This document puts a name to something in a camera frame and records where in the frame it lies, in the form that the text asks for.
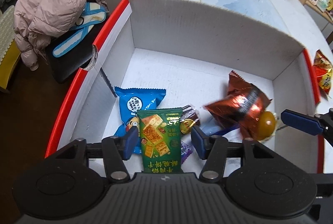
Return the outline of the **purple candy wrapper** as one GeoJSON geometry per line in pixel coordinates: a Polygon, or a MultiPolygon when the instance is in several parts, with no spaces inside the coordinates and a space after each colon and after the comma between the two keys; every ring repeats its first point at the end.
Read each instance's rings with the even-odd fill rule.
{"type": "Polygon", "coordinates": [[[181,141],[181,164],[193,153],[191,146],[181,141]]]}

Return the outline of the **brown round candy packet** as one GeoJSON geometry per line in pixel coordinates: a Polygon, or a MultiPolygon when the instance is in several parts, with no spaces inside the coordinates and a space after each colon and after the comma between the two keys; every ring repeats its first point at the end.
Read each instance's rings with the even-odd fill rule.
{"type": "Polygon", "coordinates": [[[199,111],[192,105],[182,107],[182,115],[179,119],[182,134],[190,134],[194,125],[200,126],[199,111]]]}

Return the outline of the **blue white bag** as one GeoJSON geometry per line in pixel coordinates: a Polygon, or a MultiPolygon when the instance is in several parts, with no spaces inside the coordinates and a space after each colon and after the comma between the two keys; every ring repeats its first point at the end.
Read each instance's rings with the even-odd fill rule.
{"type": "Polygon", "coordinates": [[[80,17],[70,28],[70,31],[74,31],[74,34],[55,47],[52,51],[53,56],[56,58],[62,57],[71,51],[96,24],[100,24],[106,20],[106,15],[106,9],[103,6],[94,2],[87,2],[80,17]]]}

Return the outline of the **green cracker packet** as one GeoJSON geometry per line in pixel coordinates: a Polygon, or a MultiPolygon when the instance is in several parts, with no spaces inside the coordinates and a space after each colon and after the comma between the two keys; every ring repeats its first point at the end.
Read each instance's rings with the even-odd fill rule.
{"type": "Polygon", "coordinates": [[[144,173],[181,173],[181,108],[140,110],[140,146],[144,173]]]}

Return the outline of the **light blue sun packet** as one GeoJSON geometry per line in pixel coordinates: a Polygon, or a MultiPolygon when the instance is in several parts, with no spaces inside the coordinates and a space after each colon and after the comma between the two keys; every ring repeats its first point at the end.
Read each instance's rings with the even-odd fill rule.
{"type": "Polygon", "coordinates": [[[224,136],[228,133],[230,133],[233,130],[239,129],[239,125],[235,124],[230,127],[224,127],[220,126],[217,122],[215,121],[208,121],[200,126],[200,129],[204,132],[205,135],[207,136],[224,136]]]}

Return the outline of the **large red chips bag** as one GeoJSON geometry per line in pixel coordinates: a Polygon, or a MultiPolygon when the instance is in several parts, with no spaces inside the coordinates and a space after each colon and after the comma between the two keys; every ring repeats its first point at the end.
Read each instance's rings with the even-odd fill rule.
{"type": "Polygon", "coordinates": [[[317,83],[319,88],[329,96],[332,88],[332,63],[318,49],[313,62],[313,69],[316,75],[317,83]]]}

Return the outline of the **red and white cardboard box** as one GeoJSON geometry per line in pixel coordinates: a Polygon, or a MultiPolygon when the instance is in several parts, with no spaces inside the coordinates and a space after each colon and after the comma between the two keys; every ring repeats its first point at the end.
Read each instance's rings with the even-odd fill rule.
{"type": "Polygon", "coordinates": [[[237,12],[189,0],[122,0],[78,69],[46,153],[76,138],[99,142],[121,124],[114,88],[161,88],[163,108],[194,105],[201,120],[223,98],[229,72],[261,89],[280,114],[317,113],[320,92],[307,48],[290,34],[237,12]]]}

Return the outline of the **dark red foil packet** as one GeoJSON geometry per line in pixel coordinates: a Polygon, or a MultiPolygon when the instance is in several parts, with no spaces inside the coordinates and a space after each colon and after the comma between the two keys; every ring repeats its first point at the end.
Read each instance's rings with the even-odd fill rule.
{"type": "Polygon", "coordinates": [[[231,71],[226,97],[204,108],[225,128],[237,124],[244,138],[263,141],[273,135],[276,127],[274,114],[267,110],[270,103],[271,99],[257,86],[231,71]]]}

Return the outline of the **blue and white snack packet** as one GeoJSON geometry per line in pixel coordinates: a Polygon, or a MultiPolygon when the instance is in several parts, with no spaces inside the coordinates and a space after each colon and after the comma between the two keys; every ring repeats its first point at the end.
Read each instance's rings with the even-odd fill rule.
{"type": "Polygon", "coordinates": [[[163,100],[165,94],[164,89],[116,88],[122,124],[116,130],[115,136],[122,137],[131,128],[138,128],[138,139],[133,153],[140,154],[142,152],[137,112],[140,110],[154,110],[163,100]]]}

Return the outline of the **pink puffer jacket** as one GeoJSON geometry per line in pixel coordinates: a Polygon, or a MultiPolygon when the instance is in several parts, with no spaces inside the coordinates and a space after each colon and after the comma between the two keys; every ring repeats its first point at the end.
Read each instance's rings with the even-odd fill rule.
{"type": "MultiPolygon", "coordinates": [[[[22,62],[32,71],[38,56],[52,37],[65,34],[78,21],[87,0],[18,0],[14,10],[14,32],[22,62]]],[[[108,7],[106,0],[94,0],[108,7]]]]}

